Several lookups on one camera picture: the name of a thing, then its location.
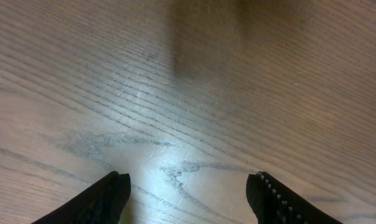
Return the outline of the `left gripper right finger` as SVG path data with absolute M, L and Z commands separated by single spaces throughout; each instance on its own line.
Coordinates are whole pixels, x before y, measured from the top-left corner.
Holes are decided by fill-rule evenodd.
M 248 176 L 246 196 L 259 224 L 342 224 L 267 172 Z

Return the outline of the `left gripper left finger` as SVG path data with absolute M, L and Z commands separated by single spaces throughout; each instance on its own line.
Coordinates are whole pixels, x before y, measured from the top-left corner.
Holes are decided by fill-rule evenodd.
M 130 194 L 129 174 L 112 171 L 32 224 L 118 224 Z

